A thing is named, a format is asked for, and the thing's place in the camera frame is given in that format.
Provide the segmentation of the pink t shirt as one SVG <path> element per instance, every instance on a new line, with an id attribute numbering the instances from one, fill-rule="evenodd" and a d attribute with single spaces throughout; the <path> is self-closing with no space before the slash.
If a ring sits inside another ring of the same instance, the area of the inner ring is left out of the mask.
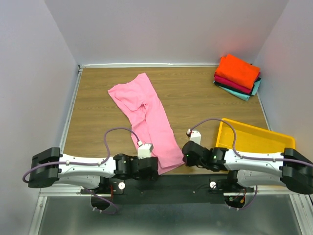
<path id="1" fill-rule="evenodd" d="M 153 145 L 152 155 L 158 158 L 158 173 L 169 172 L 183 164 L 178 146 L 164 107 L 147 74 L 118 84 L 108 90 L 109 96 L 131 124 L 134 144 L 137 139 Z"/>

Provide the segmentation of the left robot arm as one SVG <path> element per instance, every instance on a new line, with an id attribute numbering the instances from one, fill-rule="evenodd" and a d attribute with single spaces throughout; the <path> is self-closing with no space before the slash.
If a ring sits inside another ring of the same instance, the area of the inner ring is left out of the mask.
<path id="1" fill-rule="evenodd" d="M 31 169 L 22 177 L 29 188 L 47 188 L 67 184 L 104 193 L 107 179 L 156 180 L 158 159 L 151 154 L 129 156 L 117 154 L 107 158 L 86 158 L 61 153 L 59 147 L 49 148 L 32 157 Z"/>

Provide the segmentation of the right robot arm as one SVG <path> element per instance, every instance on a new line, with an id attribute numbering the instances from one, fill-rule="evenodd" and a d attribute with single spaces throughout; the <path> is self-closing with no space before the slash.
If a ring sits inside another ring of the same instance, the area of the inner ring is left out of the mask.
<path id="1" fill-rule="evenodd" d="M 188 167 L 228 171 L 231 176 L 225 179 L 225 187 L 231 192 L 259 185 L 284 186 L 298 194 L 313 192 L 313 164 L 293 148 L 277 153 L 249 153 L 221 147 L 207 149 L 188 141 L 182 153 Z"/>

